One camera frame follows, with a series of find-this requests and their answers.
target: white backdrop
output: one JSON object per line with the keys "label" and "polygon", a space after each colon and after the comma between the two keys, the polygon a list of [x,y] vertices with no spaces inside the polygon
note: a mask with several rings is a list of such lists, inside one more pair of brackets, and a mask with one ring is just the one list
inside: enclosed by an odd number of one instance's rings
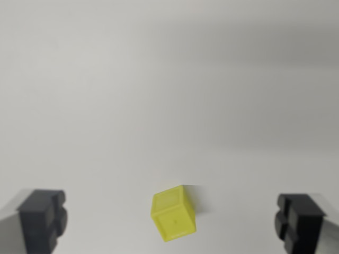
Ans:
{"label": "white backdrop", "polygon": [[[338,8],[0,0],[0,205],[64,189],[55,254],[283,254],[279,193],[339,207]],[[164,243],[151,198],[179,184],[198,231]]]}

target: plastic block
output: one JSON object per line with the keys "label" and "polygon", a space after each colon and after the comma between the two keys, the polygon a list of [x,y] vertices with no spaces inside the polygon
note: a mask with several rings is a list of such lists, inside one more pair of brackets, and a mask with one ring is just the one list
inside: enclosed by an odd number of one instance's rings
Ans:
{"label": "plastic block", "polygon": [[151,217],[165,242],[197,230],[195,212],[183,185],[155,194]]}

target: cube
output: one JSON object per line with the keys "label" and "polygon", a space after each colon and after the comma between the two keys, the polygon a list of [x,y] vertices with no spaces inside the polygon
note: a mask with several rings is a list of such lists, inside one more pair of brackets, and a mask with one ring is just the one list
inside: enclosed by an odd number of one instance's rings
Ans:
{"label": "cube", "polygon": [[151,217],[165,242],[197,230],[195,212],[183,185],[155,194]]}

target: yellow cube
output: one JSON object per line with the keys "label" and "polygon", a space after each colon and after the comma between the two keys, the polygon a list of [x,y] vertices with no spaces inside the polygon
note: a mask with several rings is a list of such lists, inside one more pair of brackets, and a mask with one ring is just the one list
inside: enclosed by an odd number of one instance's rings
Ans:
{"label": "yellow cube", "polygon": [[197,230],[195,212],[183,185],[155,194],[151,217],[165,242]]}

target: cube face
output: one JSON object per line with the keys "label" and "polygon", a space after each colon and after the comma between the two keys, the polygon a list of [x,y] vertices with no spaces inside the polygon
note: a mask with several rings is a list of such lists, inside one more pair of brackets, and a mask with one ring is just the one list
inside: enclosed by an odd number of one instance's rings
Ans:
{"label": "cube face", "polygon": [[175,187],[154,195],[153,212],[157,213],[180,204],[181,188]]}
{"label": "cube face", "polygon": [[182,185],[155,194],[151,216],[165,242],[196,231],[195,213]]}

